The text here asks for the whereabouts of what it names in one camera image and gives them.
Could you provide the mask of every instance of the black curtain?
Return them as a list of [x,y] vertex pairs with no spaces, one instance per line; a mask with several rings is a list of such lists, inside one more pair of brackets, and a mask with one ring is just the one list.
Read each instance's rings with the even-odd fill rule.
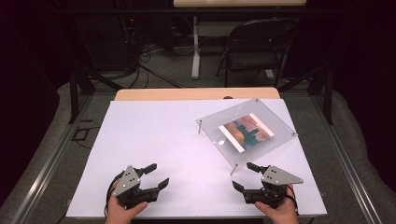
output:
[[[307,9],[342,10],[354,0],[307,0]],[[284,77],[299,77],[323,65],[342,25],[341,17],[302,17],[290,46]]]
[[340,55],[334,88],[347,100],[358,121],[368,159],[396,191],[396,3],[375,2],[363,11],[361,25]]
[[90,64],[64,18],[45,1],[0,3],[1,157],[3,203],[45,135],[73,60]]

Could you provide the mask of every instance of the wire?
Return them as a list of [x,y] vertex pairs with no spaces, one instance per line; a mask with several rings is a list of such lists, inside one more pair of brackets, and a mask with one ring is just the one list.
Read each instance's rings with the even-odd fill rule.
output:
[[[69,1],[65,1],[65,2],[66,2],[66,4],[67,4],[67,7],[68,7],[68,8],[71,8],[71,5],[70,5]],[[55,3],[56,3],[56,5],[57,5],[60,9],[63,9],[63,6],[60,4],[59,0],[55,0]],[[79,42],[81,43],[81,45],[83,46],[83,48],[87,51],[87,53],[88,53],[88,55],[89,55],[89,59],[90,59],[92,65],[95,67],[95,69],[97,68],[97,69],[99,69],[100,72],[104,73],[105,70],[104,70],[103,68],[101,68],[101,65],[99,64],[99,62],[97,62],[97,61],[94,59],[92,52],[91,52],[90,49],[87,47],[87,45],[86,45],[87,41],[86,41],[86,39],[84,38],[84,36],[81,34],[81,32],[78,30],[77,24],[76,24],[75,22],[72,22],[72,21],[69,20],[69,19],[67,20],[67,22],[69,23],[70,27],[72,28],[72,30],[73,30],[74,33],[76,34],[76,36],[77,36]],[[131,26],[132,26],[132,30],[133,30],[132,36],[131,36],[130,34],[128,34],[128,32],[126,32],[127,34],[124,35],[124,39],[127,41],[127,43],[128,43],[129,45],[135,46],[135,42],[136,42],[136,41],[135,41],[134,39],[135,39],[135,34],[136,34],[136,27],[134,26],[133,23],[131,24]],[[115,79],[120,79],[120,78],[123,78],[123,77],[128,77],[128,76],[130,76],[130,75],[133,73],[133,72],[132,72],[132,70],[133,70],[132,68],[133,68],[133,67],[134,67],[134,66],[131,65],[131,67],[128,68],[128,69],[126,69],[126,70],[123,72],[123,74],[117,75],[117,76],[114,76],[114,77],[106,77],[106,79],[115,80]]]
[[143,53],[142,55],[146,56],[146,54],[150,54],[150,53],[161,51],[161,50],[164,50],[164,48],[151,49],[151,50],[148,50],[148,52]]
[[149,71],[146,70],[146,73],[147,73],[147,80],[146,80],[146,85],[143,89],[145,89],[149,84]]
[[294,207],[296,208],[296,214],[297,214],[297,216],[299,216],[300,214],[298,214],[298,205],[297,205],[297,201],[296,201],[296,194],[294,193],[294,190],[291,188],[291,186],[287,185],[287,187],[291,190],[291,193],[293,193],[293,196],[286,194],[285,197],[291,199],[294,202]]
[[107,194],[106,194],[106,205],[105,205],[105,211],[104,211],[105,217],[107,217],[107,205],[108,205],[108,200],[111,197],[111,189],[113,188],[114,183],[116,183],[116,181],[122,177],[123,173],[124,173],[124,171],[122,171],[121,173],[116,175],[116,177],[114,177],[113,181],[111,181],[110,186],[108,186]]
[[154,71],[151,71],[150,69],[148,69],[147,67],[143,66],[142,64],[140,64],[139,66],[141,66],[141,67],[142,67],[143,69],[145,69],[146,71],[150,72],[150,73],[151,73],[152,75],[154,75],[155,77],[158,77],[158,78],[160,78],[160,79],[166,81],[167,83],[169,83],[169,84],[171,84],[171,85],[173,85],[173,86],[175,86],[175,87],[177,87],[177,88],[190,88],[190,87],[181,85],[181,84],[175,82],[174,80],[172,80],[172,79],[170,79],[170,78],[168,78],[168,77],[165,77],[165,76],[163,76],[163,75],[161,75],[161,74],[158,74],[158,73],[156,73],[156,72],[154,72]]
[[79,146],[81,146],[81,147],[85,147],[85,148],[87,148],[87,149],[92,149],[91,147],[83,146],[78,140],[75,140],[74,142],[76,142],[77,145],[79,145]]
[[136,83],[138,78],[139,78],[139,64],[137,65],[136,77],[134,78],[134,81],[132,81],[131,85],[129,85],[128,89],[132,88],[132,86]]
[[62,220],[64,220],[64,218],[66,217],[66,213],[67,213],[67,212],[65,212],[65,213],[61,216],[61,218],[59,218],[59,220],[56,222],[56,224],[59,224],[59,223],[62,222]]
[[[191,49],[190,49],[189,51],[187,51],[187,52],[180,52],[180,51],[177,51],[177,49],[189,49],[189,48],[191,48]],[[178,47],[178,48],[175,48],[175,52],[176,52],[177,54],[186,55],[186,54],[190,54],[191,52],[193,52],[194,49],[195,49],[194,46]]]
[[[142,59],[141,56],[147,56],[148,59],[145,61],[145,60]],[[146,53],[144,53],[144,54],[141,54],[141,55],[139,56],[139,61],[141,61],[141,62],[143,62],[143,63],[148,63],[150,59],[151,59],[151,51],[148,51],[148,52],[146,52]]]
[[194,29],[192,29],[192,27],[191,27],[191,25],[190,25],[190,23],[189,23],[189,20],[187,20],[187,17],[184,17],[184,20],[185,20],[186,23],[189,25],[189,27],[190,27],[190,29],[191,29],[191,32],[194,34]]

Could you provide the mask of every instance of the gray carpet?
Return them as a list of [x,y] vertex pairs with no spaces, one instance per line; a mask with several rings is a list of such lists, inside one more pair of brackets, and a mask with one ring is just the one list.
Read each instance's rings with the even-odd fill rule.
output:
[[[143,65],[158,73],[157,75],[164,75],[185,87],[221,87],[223,85],[223,77],[215,77],[219,65],[219,55],[203,55],[201,76],[198,80],[192,80],[190,77],[191,55],[172,55],[164,51],[158,51],[146,58],[146,60],[148,59],[149,62],[143,63]],[[107,76],[115,77],[116,75],[113,73]],[[127,88],[134,82],[135,77],[136,74],[114,81]],[[265,80],[262,74],[254,73],[244,78],[231,77],[230,86],[263,82],[268,85],[272,84],[272,80]],[[26,222],[56,223],[65,213],[67,207],[64,204],[67,200],[71,200],[74,195],[85,162],[89,157],[90,148],[105,117],[109,102],[114,99],[115,95],[115,92],[104,84],[97,81],[93,83],[97,92],[92,97],[80,96],[81,101],[88,101],[88,107],[81,111],[75,126],[67,124],[70,118],[68,85],[59,89],[61,103],[57,115],[18,186],[11,192],[2,206],[0,210],[1,223],[10,223],[17,214],[23,200],[28,195],[29,189],[39,176],[47,159],[50,158],[57,147],[64,147],[62,157],[55,166],[56,169],[50,177],[50,182],[45,186],[42,195],[39,195],[39,200],[32,206],[32,213],[28,214]],[[306,84],[302,83],[294,91],[281,93],[281,97],[285,100],[299,133],[314,178],[324,193],[323,201],[329,214],[324,217],[317,217],[314,223],[368,223],[367,217],[362,212],[361,205],[357,200],[356,191],[350,187],[351,182],[340,166],[336,145],[329,135],[328,126],[323,121],[321,111],[317,108],[316,98],[309,97],[304,91]],[[144,70],[140,70],[140,76],[132,86],[132,88],[174,87],[174,85],[164,81],[162,76],[154,76]],[[334,93],[332,111],[334,121],[332,127],[340,137],[342,146],[349,155],[362,184],[367,189],[382,223],[396,223],[396,216],[392,211],[396,207],[395,192],[382,183],[374,167],[367,161],[364,139],[361,136],[359,126],[347,109],[343,97],[337,92]],[[61,139],[67,128],[72,129],[72,131],[63,145]],[[308,221],[307,218],[301,218],[302,223]],[[244,219],[243,222],[258,223],[262,221]],[[64,218],[61,223],[104,223],[104,221]]]

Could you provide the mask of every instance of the white tabletop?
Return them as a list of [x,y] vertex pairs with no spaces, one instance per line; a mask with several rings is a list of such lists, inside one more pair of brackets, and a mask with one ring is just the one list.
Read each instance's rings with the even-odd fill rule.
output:
[[174,0],[174,7],[304,6],[306,0]]
[[[261,175],[244,167],[230,176],[231,165],[205,133],[198,133],[195,121],[245,101],[111,102],[67,216],[104,217],[114,176],[129,164],[144,168],[157,163],[157,170],[142,176],[141,189],[157,187],[167,177],[169,185],[139,218],[262,217],[232,185],[234,180],[259,189]],[[294,129],[283,100],[262,101]],[[278,166],[304,180],[294,185],[302,216],[327,213],[298,137],[253,162]]]

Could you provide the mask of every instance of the table leg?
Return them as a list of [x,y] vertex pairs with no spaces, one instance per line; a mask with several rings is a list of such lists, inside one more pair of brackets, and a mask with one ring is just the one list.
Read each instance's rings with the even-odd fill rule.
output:
[[200,55],[199,55],[199,46],[198,46],[198,20],[196,17],[194,17],[193,30],[194,30],[194,57],[192,61],[191,78],[198,79]]
[[313,222],[314,222],[314,217],[311,217],[311,219],[309,219],[309,222],[308,222],[308,224],[312,224]]

